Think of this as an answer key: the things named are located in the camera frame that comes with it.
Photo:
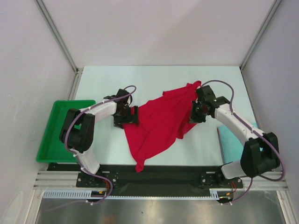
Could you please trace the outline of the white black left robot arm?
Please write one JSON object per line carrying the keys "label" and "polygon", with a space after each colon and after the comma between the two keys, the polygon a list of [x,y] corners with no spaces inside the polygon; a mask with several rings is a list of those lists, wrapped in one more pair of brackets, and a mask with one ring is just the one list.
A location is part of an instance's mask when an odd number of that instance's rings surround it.
{"label": "white black left robot arm", "polygon": [[106,96],[100,102],[82,109],[68,110],[59,140],[67,151],[77,158],[81,170],[87,173],[87,181],[92,186],[103,182],[103,174],[98,172],[100,164],[91,149],[95,124],[108,116],[113,116],[113,126],[123,129],[126,124],[139,124],[138,106],[131,106],[136,86],[119,89],[115,95]]}

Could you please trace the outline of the red t-shirt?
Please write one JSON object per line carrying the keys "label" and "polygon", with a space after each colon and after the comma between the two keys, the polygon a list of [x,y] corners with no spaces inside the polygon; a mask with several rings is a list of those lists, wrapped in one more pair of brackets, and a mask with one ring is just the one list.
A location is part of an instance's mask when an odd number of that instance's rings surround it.
{"label": "red t-shirt", "polygon": [[136,162],[137,173],[145,161],[167,150],[176,139],[183,139],[195,125],[190,123],[192,103],[201,81],[164,91],[162,96],[149,100],[138,109],[136,124],[125,124],[124,132],[130,153]]}

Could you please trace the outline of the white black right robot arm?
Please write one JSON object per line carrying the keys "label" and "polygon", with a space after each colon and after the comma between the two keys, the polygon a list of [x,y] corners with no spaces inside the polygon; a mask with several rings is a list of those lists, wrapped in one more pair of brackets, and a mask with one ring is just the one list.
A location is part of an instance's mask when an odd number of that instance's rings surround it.
{"label": "white black right robot arm", "polygon": [[215,181],[220,187],[227,187],[237,177],[254,178],[283,167],[274,133],[265,133],[243,119],[233,109],[232,100],[216,97],[210,86],[199,87],[196,94],[190,122],[203,123],[210,116],[225,125],[243,146],[240,160],[222,165],[216,174]]}

